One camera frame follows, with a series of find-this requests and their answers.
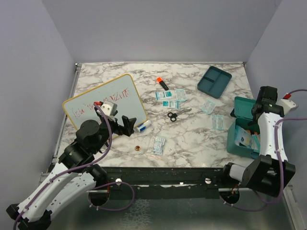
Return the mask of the white blue tube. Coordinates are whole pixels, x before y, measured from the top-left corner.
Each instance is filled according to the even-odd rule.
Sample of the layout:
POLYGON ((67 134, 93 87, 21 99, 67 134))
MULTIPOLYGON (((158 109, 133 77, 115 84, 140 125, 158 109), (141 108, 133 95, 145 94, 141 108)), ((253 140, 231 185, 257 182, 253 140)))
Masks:
POLYGON ((135 130, 137 132, 143 132, 145 129, 147 129, 150 125, 151 125, 151 121, 150 120, 147 120, 143 123, 141 123, 140 125, 138 125, 137 127, 135 127, 135 130))

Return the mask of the clear bag of plasters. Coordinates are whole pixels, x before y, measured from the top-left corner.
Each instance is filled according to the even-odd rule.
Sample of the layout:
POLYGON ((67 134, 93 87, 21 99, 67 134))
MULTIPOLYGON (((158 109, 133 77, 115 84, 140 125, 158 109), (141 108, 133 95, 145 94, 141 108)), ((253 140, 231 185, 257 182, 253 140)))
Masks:
POLYGON ((163 136, 152 136, 149 141, 147 153, 162 156, 165 142, 166 138, 163 136))

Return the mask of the large blue bandage packet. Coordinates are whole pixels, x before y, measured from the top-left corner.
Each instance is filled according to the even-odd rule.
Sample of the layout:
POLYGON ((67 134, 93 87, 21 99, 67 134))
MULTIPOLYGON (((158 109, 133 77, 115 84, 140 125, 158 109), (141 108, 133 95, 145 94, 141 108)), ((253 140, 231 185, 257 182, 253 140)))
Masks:
POLYGON ((240 126, 235 127, 235 144, 252 150, 260 150, 260 134, 251 135, 240 126))

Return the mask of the white dressing packet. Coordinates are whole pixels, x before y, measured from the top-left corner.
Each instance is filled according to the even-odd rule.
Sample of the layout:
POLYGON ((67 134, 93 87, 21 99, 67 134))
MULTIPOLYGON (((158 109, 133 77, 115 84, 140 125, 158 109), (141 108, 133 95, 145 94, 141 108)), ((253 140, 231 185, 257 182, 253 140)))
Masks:
POLYGON ((175 89, 174 91, 175 91, 176 99, 179 102, 185 102, 188 100, 184 89, 175 89))

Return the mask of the amber medicine bottle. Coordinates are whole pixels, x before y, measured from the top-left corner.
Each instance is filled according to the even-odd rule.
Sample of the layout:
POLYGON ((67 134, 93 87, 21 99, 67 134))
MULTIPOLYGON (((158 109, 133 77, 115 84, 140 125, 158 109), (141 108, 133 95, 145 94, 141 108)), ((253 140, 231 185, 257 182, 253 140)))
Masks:
POLYGON ((251 135, 258 135, 258 132, 256 132, 256 131, 246 130, 246 132, 251 134, 251 135))

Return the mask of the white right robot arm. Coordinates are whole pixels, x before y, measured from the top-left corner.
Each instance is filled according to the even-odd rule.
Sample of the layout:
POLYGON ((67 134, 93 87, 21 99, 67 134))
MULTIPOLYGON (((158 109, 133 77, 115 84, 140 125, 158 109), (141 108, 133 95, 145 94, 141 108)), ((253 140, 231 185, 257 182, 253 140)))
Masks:
POLYGON ((294 108, 288 99, 278 100, 277 89, 262 86, 256 100, 235 98, 234 122, 227 132, 226 150, 242 157, 256 158, 248 166, 228 163, 220 176, 221 184, 243 187, 280 198, 295 174, 283 147, 285 107, 294 108))

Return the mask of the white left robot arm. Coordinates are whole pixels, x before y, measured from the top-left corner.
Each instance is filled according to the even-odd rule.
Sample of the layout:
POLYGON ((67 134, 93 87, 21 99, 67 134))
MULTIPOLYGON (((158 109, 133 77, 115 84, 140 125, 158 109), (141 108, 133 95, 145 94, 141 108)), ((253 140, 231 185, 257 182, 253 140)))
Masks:
POLYGON ((99 109, 96 114, 101 122, 84 121, 47 178, 27 199, 6 209, 14 220, 13 229, 46 230, 52 218, 80 194, 114 184, 94 155, 104 145, 103 156, 108 154, 113 134, 131 136, 136 119, 122 116, 119 125, 113 113, 99 109))

